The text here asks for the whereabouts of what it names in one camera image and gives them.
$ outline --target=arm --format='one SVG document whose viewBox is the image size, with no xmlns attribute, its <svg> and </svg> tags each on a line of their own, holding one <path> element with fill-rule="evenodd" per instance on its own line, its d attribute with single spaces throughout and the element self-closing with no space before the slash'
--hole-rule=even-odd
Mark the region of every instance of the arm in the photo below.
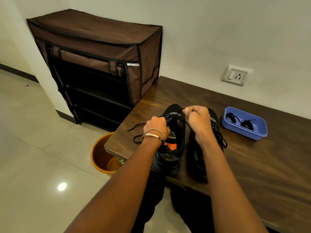
<svg viewBox="0 0 311 233">
<path fill-rule="evenodd" d="M 149 128 L 159 129 L 165 137 L 170 134 L 163 117 L 152 117 L 144 126 L 144 131 Z M 148 133 L 163 138 L 157 130 L 149 130 Z M 154 154 L 160 145 L 158 138 L 145 137 L 134 154 L 85 206 L 65 232 L 130 232 L 142 202 Z"/>
<path fill-rule="evenodd" d="M 208 109 L 195 105 L 184 113 L 203 151 L 215 232 L 268 233 L 216 141 Z"/>
</svg>

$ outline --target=brown fabric shoe rack cover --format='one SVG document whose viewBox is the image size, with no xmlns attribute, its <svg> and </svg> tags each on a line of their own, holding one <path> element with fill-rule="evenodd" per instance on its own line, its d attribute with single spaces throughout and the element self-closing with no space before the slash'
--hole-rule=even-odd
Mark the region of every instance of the brown fabric shoe rack cover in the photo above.
<svg viewBox="0 0 311 233">
<path fill-rule="evenodd" d="M 131 108 L 158 78 L 162 27 L 106 19 L 65 10 L 27 19 L 54 79 L 49 56 L 120 78 L 124 75 Z M 57 82 L 59 91 L 61 82 Z"/>
</svg>

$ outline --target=black sneaker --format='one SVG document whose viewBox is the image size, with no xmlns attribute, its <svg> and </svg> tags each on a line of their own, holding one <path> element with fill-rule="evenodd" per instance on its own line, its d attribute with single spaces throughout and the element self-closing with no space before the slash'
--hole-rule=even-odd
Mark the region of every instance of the black sneaker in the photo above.
<svg viewBox="0 0 311 233">
<path fill-rule="evenodd" d="M 155 153 L 152 169 L 164 176 L 176 176 L 179 172 L 180 158 L 185 149 L 185 115 L 182 108 L 170 105 L 162 114 L 171 129 L 169 138 Z"/>
<path fill-rule="evenodd" d="M 208 111 L 211 115 L 212 130 L 221 150 L 224 151 L 224 148 L 227 148 L 228 144 L 220 133 L 218 118 L 216 116 L 216 113 L 212 109 L 208 109 Z M 200 145 L 197 143 L 195 139 L 195 133 L 192 130 L 189 137 L 189 145 L 187 151 L 187 170 L 189 175 L 193 179 L 207 182 L 203 152 Z"/>
</svg>

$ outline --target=electrical outlet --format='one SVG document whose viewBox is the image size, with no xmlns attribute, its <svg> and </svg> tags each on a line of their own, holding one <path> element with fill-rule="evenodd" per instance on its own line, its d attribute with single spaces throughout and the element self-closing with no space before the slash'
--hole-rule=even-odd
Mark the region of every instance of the electrical outlet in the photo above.
<svg viewBox="0 0 311 233">
<path fill-rule="evenodd" d="M 222 81 L 243 86 L 252 72 L 251 69 L 229 65 Z"/>
</svg>

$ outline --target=leg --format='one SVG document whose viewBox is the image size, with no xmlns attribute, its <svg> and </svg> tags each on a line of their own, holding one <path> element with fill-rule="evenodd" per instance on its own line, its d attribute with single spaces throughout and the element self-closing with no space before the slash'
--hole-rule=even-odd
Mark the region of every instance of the leg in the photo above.
<svg viewBox="0 0 311 233">
<path fill-rule="evenodd" d="M 211 198 L 192 189 L 173 185 L 171 200 L 192 233 L 214 232 Z"/>
<path fill-rule="evenodd" d="M 142 203 L 132 228 L 132 233 L 143 233 L 145 223 L 151 219 L 155 211 L 155 206 L 163 198 L 165 187 L 165 177 L 150 171 L 147 186 Z"/>
</svg>

